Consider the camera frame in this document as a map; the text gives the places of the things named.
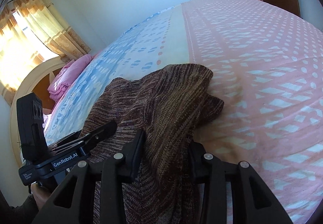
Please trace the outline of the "person's left hand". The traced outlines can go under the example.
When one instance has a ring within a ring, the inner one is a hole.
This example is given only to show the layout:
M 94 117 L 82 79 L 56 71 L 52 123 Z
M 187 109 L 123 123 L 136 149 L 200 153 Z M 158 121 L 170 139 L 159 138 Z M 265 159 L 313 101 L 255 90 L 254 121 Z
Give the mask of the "person's left hand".
M 36 182 L 31 185 L 31 192 L 37 204 L 38 210 L 40 211 L 50 198 L 51 192 L 44 187 L 39 186 L 39 184 Z

